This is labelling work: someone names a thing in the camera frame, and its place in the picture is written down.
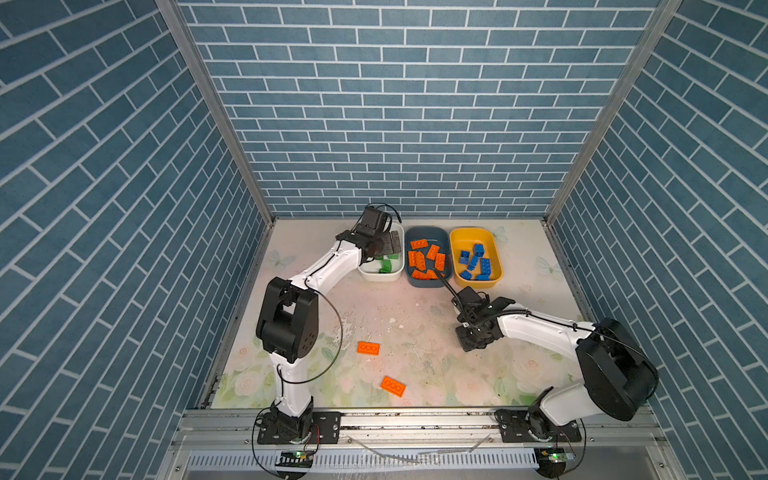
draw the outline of vent grille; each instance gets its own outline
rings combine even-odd
[[[428,453],[420,454],[415,449],[380,449],[381,453],[408,458],[418,463],[401,462],[395,458],[385,458],[360,450],[326,449],[315,458],[311,468],[315,473],[364,473],[390,472],[399,470],[433,470],[433,469],[510,469],[538,468],[533,449],[498,448],[482,449],[472,453]],[[274,470],[275,462],[280,452],[257,452],[257,458],[262,465]],[[190,456],[187,470],[226,470],[226,471],[259,471],[261,468],[253,460],[251,452],[241,450],[211,450],[196,451]],[[280,467],[285,472],[305,472],[305,468]]]

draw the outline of table surface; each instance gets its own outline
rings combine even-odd
[[[314,263],[353,220],[278,220],[246,312],[227,360],[215,409],[263,408],[275,398],[275,375],[256,338],[267,283],[288,278]],[[482,227],[495,237],[504,278],[488,290],[531,310],[581,320],[554,252],[537,220],[405,220],[406,230],[433,225],[450,233]],[[336,364],[310,384],[315,406],[497,406],[529,405],[549,386],[581,377],[576,362],[516,339],[500,339],[465,353],[443,288],[415,288],[405,272],[394,282],[373,283],[357,271],[328,294],[342,315],[344,340]],[[320,301],[320,334],[308,356],[310,375],[326,368],[339,345],[339,321]],[[357,353],[358,341],[381,344],[378,356]],[[402,398],[380,388],[389,376],[406,384]]]

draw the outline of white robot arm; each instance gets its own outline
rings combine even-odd
[[[461,326],[456,335],[464,351],[484,349],[502,337],[525,340],[576,360],[582,378],[546,389],[528,408],[536,439],[556,436],[560,427],[598,413],[628,421],[656,391],[658,372],[632,335],[616,320],[573,322],[533,312],[504,297],[490,301],[471,287],[453,294]]]
[[[336,236],[328,253],[301,273],[288,280],[275,277],[266,287],[256,335],[270,354],[277,398],[265,421],[275,422],[277,435],[288,442],[303,441],[312,425],[305,357],[317,341],[318,294],[325,296],[367,259],[401,253],[391,226],[388,213],[366,206],[354,227]]]

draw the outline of wall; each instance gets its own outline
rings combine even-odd
[[[181,3],[277,215],[540,217],[657,0]]]
[[[263,221],[152,0],[0,3],[0,478],[144,478]]]
[[[598,316],[662,365],[689,478],[766,477],[766,25],[762,0],[684,0],[554,225]]]

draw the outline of yellow bin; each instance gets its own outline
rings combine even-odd
[[[485,248],[484,258],[491,259],[491,279],[490,280],[464,280],[459,276],[461,272],[467,270],[467,266],[459,263],[458,259],[462,255],[462,250],[469,252],[470,259],[475,255],[475,244],[482,243]],[[499,280],[504,278],[504,269],[502,262],[498,258],[498,248],[496,248],[496,239],[493,233],[485,228],[465,227],[457,228],[451,232],[451,257],[453,259],[453,279],[460,287],[470,286],[475,290],[491,288]],[[480,263],[472,272],[472,276],[480,273]]]

